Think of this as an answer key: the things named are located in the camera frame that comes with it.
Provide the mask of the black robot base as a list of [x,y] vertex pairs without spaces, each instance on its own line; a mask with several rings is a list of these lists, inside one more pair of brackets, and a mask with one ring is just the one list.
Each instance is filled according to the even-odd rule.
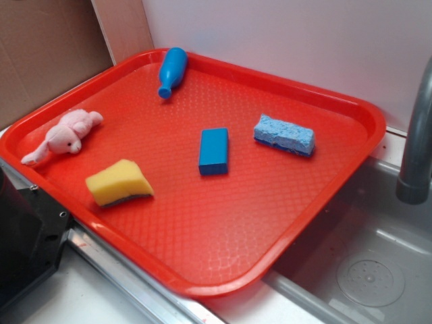
[[1,312],[58,268],[72,216],[43,189],[17,189],[1,171]]

